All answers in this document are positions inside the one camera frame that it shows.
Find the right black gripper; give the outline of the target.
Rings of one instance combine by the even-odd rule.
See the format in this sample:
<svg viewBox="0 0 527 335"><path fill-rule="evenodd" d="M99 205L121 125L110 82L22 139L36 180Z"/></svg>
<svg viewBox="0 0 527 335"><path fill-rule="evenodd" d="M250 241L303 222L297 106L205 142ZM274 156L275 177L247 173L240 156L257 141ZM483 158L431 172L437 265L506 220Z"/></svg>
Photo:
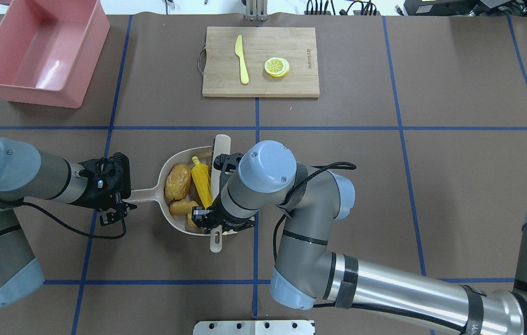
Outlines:
<svg viewBox="0 0 527 335"><path fill-rule="evenodd" d="M242 153L235 154L221 154L216 158L214 167L221 171L220 176L220 193L213 199L213 204L209 208L193 207L192 219L193 222L206 233L210 233L214 228L221 226L223 232L239 232L245 229L255 227L255 219L252 216L249 219L236 218L225 210L221 205L221 189L230 179L243 157Z"/></svg>

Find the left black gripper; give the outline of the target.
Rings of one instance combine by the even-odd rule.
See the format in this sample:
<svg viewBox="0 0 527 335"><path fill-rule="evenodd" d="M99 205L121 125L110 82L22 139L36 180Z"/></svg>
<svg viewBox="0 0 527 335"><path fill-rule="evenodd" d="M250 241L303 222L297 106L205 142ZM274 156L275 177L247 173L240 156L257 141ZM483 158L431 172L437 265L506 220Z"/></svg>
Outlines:
<svg viewBox="0 0 527 335"><path fill-rule="evenodd" d="M80 165L81 176L87 178L86 188L73 204L99 211L101 226L117 223L137 208L124 201L131 196L131 169L126 155L114 153L112 157L90 159Z"/></svg>

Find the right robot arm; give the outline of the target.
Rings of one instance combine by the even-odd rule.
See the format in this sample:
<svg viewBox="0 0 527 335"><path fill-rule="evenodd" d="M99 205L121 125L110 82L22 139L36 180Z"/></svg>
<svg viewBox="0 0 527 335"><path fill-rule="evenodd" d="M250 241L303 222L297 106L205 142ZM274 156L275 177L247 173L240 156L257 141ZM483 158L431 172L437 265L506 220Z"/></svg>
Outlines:
<svg viewBox="0 0 527 335"><path fill-rule="evenodd" d="M276 141L213 153L216 199L194 208L213 234L282 210L270 294L298 310L369 310L449 335L527 335L527 172L494 146L448 145L413 154L396 180L359 186L355 164L297 162Z"/></svg>

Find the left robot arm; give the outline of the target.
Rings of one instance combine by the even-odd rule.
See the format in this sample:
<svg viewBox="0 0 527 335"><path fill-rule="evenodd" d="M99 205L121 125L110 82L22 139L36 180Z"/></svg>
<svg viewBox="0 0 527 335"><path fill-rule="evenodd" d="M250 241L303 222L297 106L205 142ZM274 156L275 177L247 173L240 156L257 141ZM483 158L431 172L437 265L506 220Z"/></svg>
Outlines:
<svg viewBox="0 0 527 335"><path fill-rule="evenodd" d="M27 297L45 282L15 208L35 208L76 234L97 238L27 202L27 197L91 208L100 214L102 225L121 222L122 232L113 236L116 240L127 233L125 217L136 208L127 203L130 196L129 159L122 153L74 163L26 142L0 137L0 308Z"/></svg>

